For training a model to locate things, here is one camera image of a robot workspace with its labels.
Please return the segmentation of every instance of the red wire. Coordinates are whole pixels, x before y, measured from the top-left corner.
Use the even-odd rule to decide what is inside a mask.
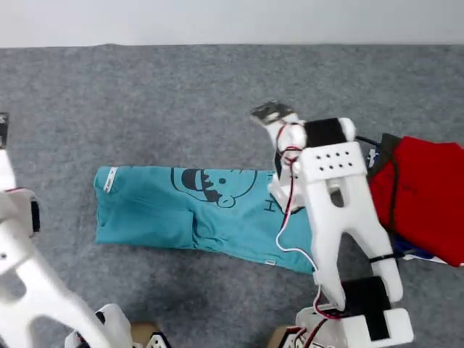
[[[330,315],[330,314],[327,314],[324,311],[320,310],[319,309],[319,301],[320,301],[320,293],[319,293],[318,298],[316,299],[316,303],[315,303],[315,307],[314,307],[314,309],[315,309],[315,311],[317,313],[319,313],[320,315],[322,315],[326,319],[334,319],[334,320],[341,319],[340,317],[337,317],[336,315]]]
[[[324,325],[324,323],[326,321],[327,321],[327,318],[324,318],[319,322],[319,324],[316,325],[314,330],[312,330],[310,336],[307,338],[306,343],[304,343],[303,348],[309,348],[310,347],[310,345],[311,345],[312,341],[314,340],[316,334],[319,332],[320,328],[322,328],[322,325]]]
[[[282,132],[283,132],[283,129],[287,126],[287,125],[301,125],[299,123],[285,123],[282,125],[282,127],[278,130],[278,133],[277,133],[277,137],[275,139],[275,145],[278,149],[278,140],[279,138],[281,137],[282,135]],[[285,161],[285,164],[289,166],[290,168],[290,179],[291,179],[291,183],[290,183],[290,193],[289,193],[289,200],[287,201],[287,205],[286,205],[286,209],[285,209],[285,214],[284,214],[284,219],[283,219],[283,222],[282,222],[282,226],[285,225],[286,223],[286,220],[289,218],[290,216],[290,206],[291,206],[291,200],[293,199],[293,192],[294,192],[294,176],[293,176],[293,164],[298,160],[298,156],[294,157],[294,158],[289,158],[289,157],[284,157],[285,153],[288,152],[288,151],[303,151],[303,149],[300,149],[299,147],[297,146],[288,146],[286,147],[282,152],[280,152],[280,155],[281,157],[283,158],[283,160]],[[318,305],[319,305],[319,301],[320,301],[320,293],[319,293],[319,296],[318,296],[318,299],[316,300],[316,306],[315,306],[315,311],[317,313],[319,313],[320,315],[322,315],[324,318],[327,319],[340,319],[339,317],[335,316],[335,315],[329,315],[329,314],[326,314],[324,313],[322,310],[319,309]]]

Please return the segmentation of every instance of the white wire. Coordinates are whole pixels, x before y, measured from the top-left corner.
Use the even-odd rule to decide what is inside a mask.
[[[301,248],[284,248],[283,246],[281,246],[281,243],[280,243],[279,239],[281,238],[282,233],[285,231],[285,228],[287,227],[287,223],[289,222],[289,216],[290,216],[290,214],[288,214],[288,216],[285,217],[282,228],[279,231],[279,233],[277,234],[277,236],[275,237],[275,244],[283,252],[299,252],[299,253],[303,254],[304,257],[306,257],[311,262],[311,265],[314,267],[314,271],[317,272],[318,266],[316,266],[316,264],[315,264],[314,260],[312,259],[312,257],[305,250],[303,250]]]
[[[293,179],[293,173],[292,172],[290,173],[290,175],[291,175],[290,192],[292,194],[289,195],[289,201],[291,202],[291,200],[293,199],[294,179]],[[277,245],[277,247],[283,252],[299,252],[300,254],[303,254],[304,257],[306,257],[310,261],[311,265],[314,268],[314,272],[317,272],[318,271],[318,266],[316,266],[316,264],[315,264],[314,260],[312,259],[311,255],[309,255],[305,250],[303,250],[301,248],[284,248],[281,245],[280,241],[279,241],[279,239],[282,236],[282,233],[285,231],[285,229],[286,229],[286,227],[287,227],[287,225],[289,223],[290,215],[291,215],[291,210],[290,210],[290,205],[289,205],[288,211],[285,211],[285,216],[283,218],[282,228],[277,233],[277,236],[275,237],[275,245]],[[322,294],[322,289],[321,289],[321,285],[319,284],[318,285],[318,292],[316,294],[316,297],[314,298],[314,301],[312,302],[312,307],[314,308],[314,311],[316,311],[316,313],[319,314],[321,317],[329,318],[327,315],[324,315],[324,313],[322,313],[318,309],[318,301],[320,299],[321,294]]]

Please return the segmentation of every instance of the gray carpet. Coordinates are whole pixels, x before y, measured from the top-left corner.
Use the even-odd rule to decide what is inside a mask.
[[[45,258],[94,309],[157,320],[174,347],[264,347],[309,306],[308,276],[221,254],[95,245],[100,165],[270,169],[249,109],[271,97],[308,119],[350,117],[359,132],[464,143],[461,46],[97,46],[0,50],[0,110],[12,113],[18,182],[41,198]],[[346,278],[365,273],[344,243]],[[464,341],[464,270],[401,262],[415,342]],[[67,329],[34,325],[39,347]]]

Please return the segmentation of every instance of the cable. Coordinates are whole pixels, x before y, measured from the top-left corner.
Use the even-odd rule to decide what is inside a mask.
[[[326,323],[326,321],[327,321],[327,319],[324,318],[319,322],[319,324],[316,325],[314,330],[312,330],[310,336],[307,338],[306,343],[304,343],[303,348],[309,348],[310,347],[312,341],[314,341],[315,336],[318,334],[320,328],[322,328],[322,325],[324,325],[324,323]]]
[[[282,125],[281,129],[278,132],[277,138],[275,140],[277,149],[278,149],[278,140],[279,140],[279,138],[280,138],[280,136],[282,134],[282,130],[287,125],[288,125],[288,123]],[[288,151],[302,151],[302,150],[300,148],[296,147],[296,146],[288,146],[281,152],[281,156],[283,156],[283,154],[285,154]],[[314,260],[312,259],[312,257],[305,250],[303,250],[301,248],[284,248],[283,246],[281,246],[281,243],[279,241],[281,236],[282,236],[282,233],[285,231],[285,229],[287,227],[287,224],[289,223],[289,219],[290,219],[290,215],[291,215],[290,206],[291,206],[291,201],[293,200],[293,195],[294,195],[293,164],[298,160],[298,157],[294,157],[294,158],[283,157],[283,159],[286,160],[285,164],[288,165],[289,169],[290,169],[290,192],[289,192],[289,200],[287,201],[287,205],[286,205],[286,208],[285,208],[285,213],[283,215],[283,221],[282,221],[281,229],[278,232],[277,236],[275,237],[275,245],[277,245],[277,247],[282,252],[299,252],[299,253],[303,254],[304,257],[306,257],[310,261],[312,267],[314,268],[314,272],[317,272],[318,271],[318,266],[316,266],[316,264],[315,264]],[[312,303],[316,313],[321,315],[325,319],[339,319],[339,317],[337,317],[335,315],[329,315],[329,314],[324,313],[324,311],[319,309],[319,301],[320,301],[321,294],[322,294],[322,288],[321,288],[321,285],[319,284],[318,285],[318,293],[317,293],[317,295],[314,298],[314,301]]]
[[[395,232],[395,221],[394,221],[394,211],[396,209],[397,205],[397,192],[398,192],[398,181],[399,181],[399,165],[396,159],[394,158],[394,155],[386,150],[380,143],[377,141],[371,140],[369,138],[366,138],[364,136],[357,136],[356,140],[363,141],[367,144],[374,145],[380,152],[383,152],[386,154],[390,160],[391,164],[393,165],[393,186],[391,188],[391,199],[390,199],[390,208],[389,208],[389,232]]]
[[[295,336],[294,341],[293,341],[293,348],[297,348],[297,341],[301,338],[302,335],[306,333],[306,331],[307,331],[307,328],[304,327],[297,332],[297,335]]]

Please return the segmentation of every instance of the folded t-shirt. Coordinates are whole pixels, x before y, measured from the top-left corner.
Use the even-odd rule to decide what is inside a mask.
[[[98,200],[98,243],[224,252],[254,262],[311,273],[298,252],[275,243],[283,220],[268,193],[271,171],[101,167],[94,188]],[[292,214],[283,247],[310,252],[306,210]]]

